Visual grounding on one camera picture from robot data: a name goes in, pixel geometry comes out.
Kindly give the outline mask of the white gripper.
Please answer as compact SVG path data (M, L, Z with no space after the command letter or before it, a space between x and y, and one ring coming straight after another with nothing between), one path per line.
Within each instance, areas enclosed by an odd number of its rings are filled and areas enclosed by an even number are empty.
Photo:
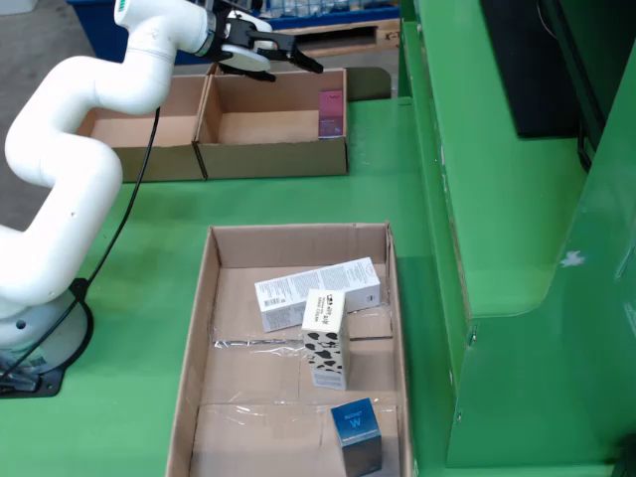
M234 19L246 21L257 29L247 33L247 36L254 40L251 47L239 45L239 28L231 24L231 20ZM324 67L320 63L299 50L294 36L273 33L267 22L240 10L232 10L228 16L222 51L232 54L228 60L218 62L218 67L224 75L275 82L276 76L269 71L272 62L288 62L314 74L324 72Z

